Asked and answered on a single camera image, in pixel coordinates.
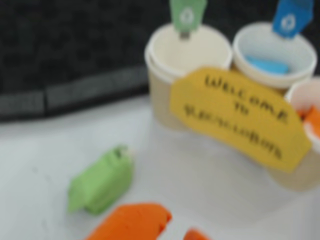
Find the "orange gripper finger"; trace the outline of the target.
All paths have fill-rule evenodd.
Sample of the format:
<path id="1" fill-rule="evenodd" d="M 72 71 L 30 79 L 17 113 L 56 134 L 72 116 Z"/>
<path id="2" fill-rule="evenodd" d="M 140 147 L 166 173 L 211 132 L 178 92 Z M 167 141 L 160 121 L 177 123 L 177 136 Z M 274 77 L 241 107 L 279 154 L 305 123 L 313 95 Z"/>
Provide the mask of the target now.
<path id="1" fill-rule="evenodd" d="M 156 240 L 172 214 L 158 203 L 118 206 L 86 237 L 87 240 Z"/>
<path id="2" fill-rule="evenodd" d="M 211 240 L 211 238 L 197 228 L 190 228 L 185 233 L 183 240 Z"/>

